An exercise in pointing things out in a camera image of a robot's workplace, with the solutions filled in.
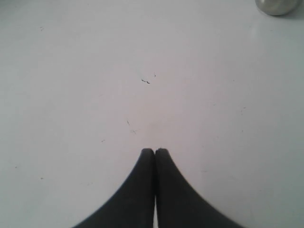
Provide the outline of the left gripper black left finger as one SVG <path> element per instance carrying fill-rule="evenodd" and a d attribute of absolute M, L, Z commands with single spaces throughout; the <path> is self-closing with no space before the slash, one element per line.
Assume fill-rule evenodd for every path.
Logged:
<path fill-rule="evenodd" d="M 152 228 L 155 207 L 155 154 L 143 149 L 117 192 L 77 228 Z"/>

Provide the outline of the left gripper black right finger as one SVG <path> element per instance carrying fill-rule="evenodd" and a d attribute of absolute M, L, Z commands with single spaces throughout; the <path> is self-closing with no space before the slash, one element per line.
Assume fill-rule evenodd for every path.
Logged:
<path fill-rule="evenodd" d="M 156 208 L 160 228 L 240 228 L 186 181 L 167 149 L 155 152 Z"/>

